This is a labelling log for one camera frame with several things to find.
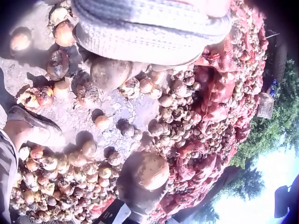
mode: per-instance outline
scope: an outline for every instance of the gray cloth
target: gray cloth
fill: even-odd
[[[16,180],[19,154],[16,147],[0,129],[0,220],[11,223],[9,213],[10,194]]]
[[[78,43],[123,61],[191,63],[231,29],[230,14],[209,18],[199,7],[170,0],[72,0],[71,6],[79,17]]]

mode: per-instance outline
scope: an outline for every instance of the wooden crate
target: wooden crate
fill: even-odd
[[[259,104],[257,116],[271,119],[273,112],[274,99],[268,93],[260,93],[261,101]]]

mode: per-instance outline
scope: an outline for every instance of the onion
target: onion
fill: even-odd
[[[47,186],[49,183],[49,179],[44,176],[43,174],[39,174],[37,177],[37,182],[41,185],[41,186]]]
[[[59,49],[53,52],[47,66],[48,74],[46,76],[53,81],[59,81],[66,75],[69,63],[70,60],[65,50]]]
[[[111,169],[106,168],[100,168],[99,169],[99,176],[103,179],[108,179],[111,176]]]
[[[47,171],[44,173],[44,175],[49,178],[49,180],[54,180],[57,178],[58,172],[57,170],[53,170],[53,171]]]
[[[17,104],[21,103],[26,109],[35,112],[40,107],[47,108],[53,105],[54,94],[49,86],[30,87],[18,98]]]
[[[118,166],[120,164],[120,154],[118,152],[113,152],[109,158],[108,158],[108,163],[111,165],[111,166]]]
[[[57,201],[60,201],[60,198],[62,196],[62,193],[59,191],[59,190],[55,190],[53,192],[53,197],[57,200]]]
[[[170,107],[172,105],[173,98],[171,96],[162,96],[158,101],[162,107]]]
[[[156,153],[144,153],[133,176],[135,181],[145,189],[158,189],[169,177],[168,162]]]
[[[97,151],[97,144],[94,140],[87,141],[82,146],[82,153],[84,156],[88,158],[93,158],[96,151]]]
[[[93,174],[97,173],[98,165],[96,163],[86,164],[82,167],[82,170],[87,175],[93,175]]]
[[[55,206],[56,205],[56,200],[54,197],[50,196],[47,198],[47,203],[49,206]]]
[[[24,192],[24,200],[27,204],[34,202],[34,193],[31,190],[26,190]]]
[[[90,182],[90,183],[95,183],[97,182],[97,179],[98,179],[98,174],[93,174],[93,175],[87,175],[87,182]]]
[[[50,16],[49,22],[57,26],[59,23],[65,21],[68,18],[68,11],[65,8],[55,9]]]
[[[110,123],[111,122],[110,122],[109,118],[105,115],[98,116],[95,120],[95,126],[100,131],[105,131],[109,127]]]
[[[68,78],[64,78],[65,80],[61,80],[59,82],[54,83],[54,96],[58,99],[65,99],[68,97],[68,93],[70,91],[70,81]]]
[[[79,184],[77,185],[77,187],[79,187],[79,188],[81,188],[81,189],[86,188],[86,186],[87,186],[87,181],[82,181],[81,183],[79,183]]]
[[[67,157],[66,157],[66,155],[64,155],[57,163],[57,171],[60,174],[65,174],[69,168],[70,168],[70,165],[67,161]]]
[[[84,108],[93,109],[97,103],[101,103],[102,91],[93,82],[87,82],[84,86],[77,86],[77,103]]]
[[[78,152],[71,153],[68,156],[69,163],[75,167],[83,167],[87,164],[87,158]]]
[[[41,145],[35,146],[30,152],[31,158],[32,159],[41,159],[43,156],[44,149],[45,149],[44,146],[41,146]]]
[[[47,157],[39,160],[45,170],[55,170],[57,167],[57,159],[55,157]]]
[[[158,85],[154,85],[148,95],[151,99],[159,99],[162,96],[162,90]]]
[[[156,85],[160,84],[166,75],[166,71],[156,72],[152,70],[150,73],[151,79]]]
[[[69,22],[60,23],[55,30],[55,42],[61,47],[72,46],[76,42],[73,28],[74,26]]]
[[[30,154],[30,150],[28,147],[23,147],[19,151],[19,157],[21,160],[25,161]]]
[[[34,172],[38,170],[39,164],[30,158],[26,161],[26,167],[29,171]]]
[[[47,194],[47,195],[53,195],[55,190],[55,184],[54,183],[49,183],[47,186],[41,186],[40,191],[43,194]]]
[[[27,49],[31,44],[32,36],[30,30],[23,30],[13,34],[10,41],[10,49],[17,52]]]
[[[67,186],[67,187],[60,187],[59,190],[64,193],[65,195],[72,195],[74,192],[75,187]]]
[[[145,78],[140,80],[140,92],[141,93],[149,93],[152,90],[153,82],[150,78]]]
[[[103,178],[99,178],[99,181],[98,181],[99,185],[103,188],[106,188],[109,186],[110,182],[109,182],[109,179],[103,179]]]
[[[177,97],[185,97],[187,86],[181,80],[176,79],[173,82],[172,90]]]

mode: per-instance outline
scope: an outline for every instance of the shoe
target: shoe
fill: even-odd
[[[33,133],[28,138],[30,142],[47,147],[65,146],[65,138],[57,125],[37,119],[19,106],[13,106],[9,110],[7,121],[9,120],[25,121],[33,127]]]

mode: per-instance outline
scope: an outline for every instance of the person's leg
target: person's leg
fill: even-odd
[[[18,150],[10,137],[0,129],[0,222],[11,223],[9,213],[10,194],[18,169]]]
[[[0,223],[11,223],[10,194],[18,169],[19,149],[26,141],[44,146],[64,146],[65,139],[59,127],[31,116],[18,106],[7,115],[0,129]]]
[[[32,134],[33,127],[25,121],[10,120],[7,121],[3,131],[8,135],[17,151],[21,145],[28,140],[28,136]]]

